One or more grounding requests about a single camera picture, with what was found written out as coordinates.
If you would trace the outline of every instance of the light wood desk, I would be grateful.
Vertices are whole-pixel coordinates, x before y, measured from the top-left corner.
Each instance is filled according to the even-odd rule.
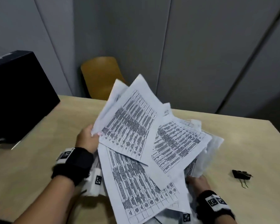
[[[14,221],[50,181],[60,151],[94,122],[105,101],[60,96],[60,104],[13,150],[0,149],[0,219]],[[232,208],[238,223],[280,223],[280,134],[265,120],[173,110],[199,119],[203,130],[225,139],[206,172],[213,190]],[[244,189],[231,170],[254,177]],[[74,223],[115,223],[107,198],[82,198]]]

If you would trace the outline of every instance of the black case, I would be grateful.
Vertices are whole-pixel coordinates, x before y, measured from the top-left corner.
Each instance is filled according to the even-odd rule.
[[[21,140],[59,102],[33,52],[0,57],[0,138]]]

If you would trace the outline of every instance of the black binder clip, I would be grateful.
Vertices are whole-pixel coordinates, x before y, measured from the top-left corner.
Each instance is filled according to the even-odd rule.
[[[247,189],[248,186],[246,184],[246,180],[250,180],[250,178],[253,177],[253,176],[248,174],[246,171],[240,171],[240,170],[232,170],[232,173],[233,173],[235,178],[239,179],[239,181],[242,184],[242,187]]]

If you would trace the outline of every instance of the orange chair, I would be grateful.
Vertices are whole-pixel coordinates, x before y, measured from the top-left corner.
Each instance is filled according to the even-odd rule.
[[[108,100],[116,79],[126,84],[116,59],[111,56],[88,60],[81,65],[81,71],[93,99]]]

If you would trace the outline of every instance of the black wrist strap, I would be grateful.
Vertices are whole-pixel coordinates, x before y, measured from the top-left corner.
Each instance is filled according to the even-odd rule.
[[[63,175],[71,179],[77,186],[84,178],[89,176],[93,159],[93,154],[84,148],[66,149],[57,158],[51,178]]]
[[[213,224],[215,219],[221,215],[230,215],[235,220],[235,216],[227,203],[211,190],[202,192],[197,197],[197,203],[198,219],[204,224]]]

